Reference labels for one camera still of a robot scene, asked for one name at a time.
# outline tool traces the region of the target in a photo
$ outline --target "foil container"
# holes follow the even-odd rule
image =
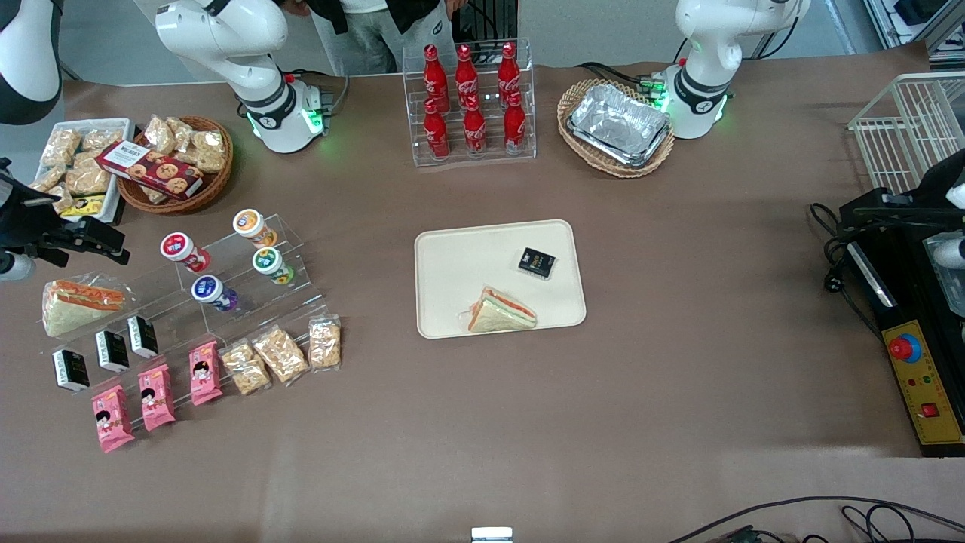
[[[640,168],[670,133],[670,117],[613,85],[596,85],[569,115],[566,127],[621,164]]]

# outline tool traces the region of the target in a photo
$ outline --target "yogurt cup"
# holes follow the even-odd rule
[[[285,264],[282,253],[275,247],[255,251],[255,256],[251,257],[251,265],[256,272],[267,275],[276,285],[287,285],[295,279],[295,268]]]
[[[161,240],[161,254],[172,262],[180,262],[194,273],[200,273],[211,264],[211,255],[195,246],[191,238],[182,232],[168,234]]]
[[[232,221],[234,230],[242,238],[261,249],[274,246],[278,242],[278,233],[264,223],[264,217],[256,210],[241,210]]]
[[[238,304],[238,294],[226,288],[214,275],[202,275],[191,285],[191,295],[194,299],[213,305],[218,311],[231,311]]]

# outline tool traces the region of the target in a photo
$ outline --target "white tray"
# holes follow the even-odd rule
[[[57,123],[51,130],[64,130],[64,129],[75,129],[80,131],[80,133],[87,135],[88,132],[95,129],[120,129],[124,131],[124,139],[133,139],[134,137],[134,123],[130,119],[118,118],[118,119],[85,119],[83,121],[64,121],[63,123]],[[49,166],[44,166],[43,164],[37,168],[37,175],[34,179],[41,176],[42,173],[49,170]],[[107,192],[104,194],[104,206],[100,209],[99,214],[91,215],[93,218],[101,222],[111,222],[114,220],[114,214],[118,209],[118,200],[121,199],[121,193],[118,190],[118,177],[111,174],[111,180],[107,184]],[[69,220],[71,222],[77,222],[80,220],[79,216],[65,216],[64,220]]]
[[[518,268],[526,247],[556,257],[549,280]],[[459,314],[483,286],[528,305],[537,314],[537,329],[575,327],[587,316],[573,229],[565,220],[423,232],[415,253],[416,323],[427,339],[481,335],[470,334],[468,319]]]

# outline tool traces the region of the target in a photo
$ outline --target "brown table surface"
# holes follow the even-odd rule
[[[917,46],[746,63],[714,130],[630,182],[589,168],[556,131],[557,99],[588,76],[575,69],[538,70],[536,160],[446,171],[413,166],[397,76],[352,81],[332,134],[293,156],[255,139],[226,85],[70,84],[72,119],[224,123],[233,186],[190,216],[128,210],[127,268],[79,255],[0,287],[0,532],[424,542],[510,525],[521,542],[659,542],[808,494],[960,519],[965,461],[918,457],[882,349],[821,289],[825,236],[807,219],[812,201],[836,208],[868,188],[846,122],[895,75],[925,70]],[[188,420],[101,453],[90,404],[57,389],[38,355],[42,284],[96,268],[134,278],[161,264],[162,234],[210,243],[248,206],[305,239],[314,279],[345,316],[344,368],[185,409]],[[549,218],[573,226],[582,325],[419,335],[416,236]],[[829,503],[744,521],[846,532]]]

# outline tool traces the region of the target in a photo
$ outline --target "black jacket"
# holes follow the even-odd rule
[[[305,3],[318,16],[332,21],[336,34],[348,32],[348,23],[345,21],[342,2],[339,0],[305,0]],[[399,33],[405,34],[412,23],[430,14],[439,5],[439,0],[385,0],[385,3],[389,6],[389,14],[392,15],[392,20],[396,22]]]

